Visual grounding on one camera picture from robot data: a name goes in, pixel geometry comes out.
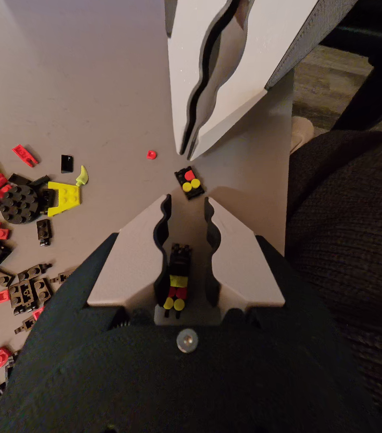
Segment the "black lego clip assembly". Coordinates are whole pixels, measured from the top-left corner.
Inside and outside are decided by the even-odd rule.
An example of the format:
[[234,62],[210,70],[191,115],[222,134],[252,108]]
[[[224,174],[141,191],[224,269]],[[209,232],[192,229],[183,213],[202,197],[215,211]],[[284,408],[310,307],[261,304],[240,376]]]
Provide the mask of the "black lego clip assembly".
[[[188,170],[192,170],[194,172],[195,179],[192,182],[186,182],[184,178],[184,174]],[[194,199],[205,193],[199,176],[196,174],[195,170],[191,166],[176,171],[174,175],[179,185],[181,186],[187,200]]]

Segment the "yellow wedge lego plate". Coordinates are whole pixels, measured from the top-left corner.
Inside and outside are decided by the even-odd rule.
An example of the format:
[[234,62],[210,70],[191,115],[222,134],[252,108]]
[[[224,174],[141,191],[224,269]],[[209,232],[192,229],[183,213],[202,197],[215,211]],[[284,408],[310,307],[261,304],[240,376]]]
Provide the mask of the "yellow wedge lego plate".
[[58,192],[58,205],[56,207],[50,207],[47,210],[47,216],[49,218],[80,206],[79,186],[50,181],[48,182],[48,188]]

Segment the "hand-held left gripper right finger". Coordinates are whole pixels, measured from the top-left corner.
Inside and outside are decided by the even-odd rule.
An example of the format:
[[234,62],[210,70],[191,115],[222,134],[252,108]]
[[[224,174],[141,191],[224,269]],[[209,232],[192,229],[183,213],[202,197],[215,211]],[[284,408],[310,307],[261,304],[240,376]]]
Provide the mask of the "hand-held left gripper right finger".
[[205,294],[220,319],[232,309],[283,307],[285,298],[254,232],[210,197],[205,221],[210,246]]

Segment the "black round lego plate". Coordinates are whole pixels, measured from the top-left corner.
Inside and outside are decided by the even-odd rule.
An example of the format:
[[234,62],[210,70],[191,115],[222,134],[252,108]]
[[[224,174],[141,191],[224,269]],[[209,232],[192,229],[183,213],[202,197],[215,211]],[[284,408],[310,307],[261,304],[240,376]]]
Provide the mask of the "black round lego plate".
[[29,185],[14,186],[0,199],[0,213],[9,224],[31,223],[38,219],[40,211],[38,194]]

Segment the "red yellow black lego stack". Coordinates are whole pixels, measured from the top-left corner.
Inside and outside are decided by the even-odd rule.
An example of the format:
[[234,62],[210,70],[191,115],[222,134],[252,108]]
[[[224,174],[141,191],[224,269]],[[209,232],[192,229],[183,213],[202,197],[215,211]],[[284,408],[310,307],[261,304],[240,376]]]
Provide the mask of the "red yellow black lego stack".
[[163,305],[164,317],[169,318],[170,312],[175,313],[176,319],[186,307],[188,299],[188,280],[191,268],[192,249],[189,245],[172,244],[168,264],[169,290]]

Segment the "beige shoe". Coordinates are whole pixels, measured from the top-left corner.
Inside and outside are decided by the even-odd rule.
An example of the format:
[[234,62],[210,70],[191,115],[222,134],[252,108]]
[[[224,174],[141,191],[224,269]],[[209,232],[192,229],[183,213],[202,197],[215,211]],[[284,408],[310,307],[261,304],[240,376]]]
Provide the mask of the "beige shoe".
[[291,118],[291,149],[290,154],[300,149],[304,144],[314,137],[314,126],[312,122],[301,116]]

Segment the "red lego clip plate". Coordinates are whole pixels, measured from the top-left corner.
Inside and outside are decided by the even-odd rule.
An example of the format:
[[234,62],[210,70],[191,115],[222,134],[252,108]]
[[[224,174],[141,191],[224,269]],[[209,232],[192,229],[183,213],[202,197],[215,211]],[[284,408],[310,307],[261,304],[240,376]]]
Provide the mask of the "red lego clip plate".
[[31,168],[39,164],[36,158],[21,144],[12,148],[12,151],[21,161]]

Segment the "black furniture leg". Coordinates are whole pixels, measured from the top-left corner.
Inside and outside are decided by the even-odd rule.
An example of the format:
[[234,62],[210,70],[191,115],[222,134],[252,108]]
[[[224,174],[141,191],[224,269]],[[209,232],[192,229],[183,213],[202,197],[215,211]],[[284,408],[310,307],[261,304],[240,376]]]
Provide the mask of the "black furniture leg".
[[364,131],[382,121],[382,0],[360,0],[320,42],[366,57],[372,66],[332,130]]

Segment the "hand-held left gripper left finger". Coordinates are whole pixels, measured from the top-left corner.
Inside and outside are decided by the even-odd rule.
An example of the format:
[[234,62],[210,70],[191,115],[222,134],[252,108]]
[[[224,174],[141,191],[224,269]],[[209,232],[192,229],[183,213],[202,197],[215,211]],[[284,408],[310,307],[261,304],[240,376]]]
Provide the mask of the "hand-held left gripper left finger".
[[149,322],[156,324],[156,306],[166,299],[170,287],[163,245],[171,214],[171,194],[163,194],[119,230],[88,306],[121,307],[129,321],[146,313]]

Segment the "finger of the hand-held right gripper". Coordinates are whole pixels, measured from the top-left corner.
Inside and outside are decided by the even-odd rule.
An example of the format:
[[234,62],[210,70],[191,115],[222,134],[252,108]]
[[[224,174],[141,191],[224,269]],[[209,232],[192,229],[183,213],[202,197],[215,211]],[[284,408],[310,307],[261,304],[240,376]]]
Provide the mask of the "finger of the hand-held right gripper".
[[235,1],[175,4],[168,37],[173,134],[178,154],[200,156],[235,111]]
[[266,95],[269,78],[317,3],[240,1],[221,32],[213,73],[198,97],[188,160],[209,150]]

